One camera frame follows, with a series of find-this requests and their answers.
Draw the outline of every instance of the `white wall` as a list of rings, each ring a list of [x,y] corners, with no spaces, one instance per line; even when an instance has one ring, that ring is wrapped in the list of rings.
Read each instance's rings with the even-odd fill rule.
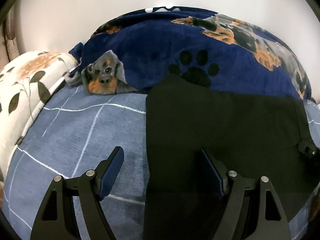
[[[19,0],[17,43],[20,52],[68,52],[108,20],[165,5],[214,10],[272,32],[295,52],[320,100],[320,23],[305,0]]]

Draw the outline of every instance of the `pillow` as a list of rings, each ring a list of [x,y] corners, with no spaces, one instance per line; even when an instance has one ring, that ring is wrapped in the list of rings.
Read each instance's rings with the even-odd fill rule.
[[[31,51],[0,72],[0,169],[5,179],[12,153],[44,103],[76,67],[76,60],[59,52]]]

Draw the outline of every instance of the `black paw print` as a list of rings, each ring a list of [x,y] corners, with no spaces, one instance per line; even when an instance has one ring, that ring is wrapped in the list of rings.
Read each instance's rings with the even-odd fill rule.
[[[187,66],[192,62],[192,55],[190,52],[184,50],[179,55],[179,60],[182,65]],[[205,66],[208,63],[208,52],[206,50],[201,50],[196,56],[197,64],[200,66]],[[180,67],[177,64],[170,64],[169,73],[180,75]],[[200,67],[190,67],[185,73],[181,75],[186,81],[209,88],[211,86],[211,80],[209,76],[216,76],[220,68],[218,64],[212,63],[208,66],[208,74],[203,71]]]

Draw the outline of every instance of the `bed sheet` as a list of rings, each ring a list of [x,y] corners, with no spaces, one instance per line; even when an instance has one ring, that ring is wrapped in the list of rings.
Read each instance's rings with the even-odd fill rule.
[[[101,206],[118,240],[142,239],[144,200],[149,179],[145,144],[146,95],[88,94],[83,86],[64,87],[40,112],[17,148],[4,186],[3,212],[22,239],[29,239],[42,198],[57,174],[80,176],[108,158],[115,146],[124,164],[111,194]],[[305,102],[309,127],[320,146],[320,110]],[[307,230],[312,197],[289,222],[292,239]],[[82,239],[89,239],[79,199],[74,198]]]

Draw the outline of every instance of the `dog print blanket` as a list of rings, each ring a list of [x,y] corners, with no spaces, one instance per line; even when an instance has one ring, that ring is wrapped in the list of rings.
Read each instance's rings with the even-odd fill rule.
[[[148,91],[169,73],[216,91],[311,99],[307,74],[279,38],[198,8],[147,8],[100,26],[70,52],[66,77],[90,93]]]

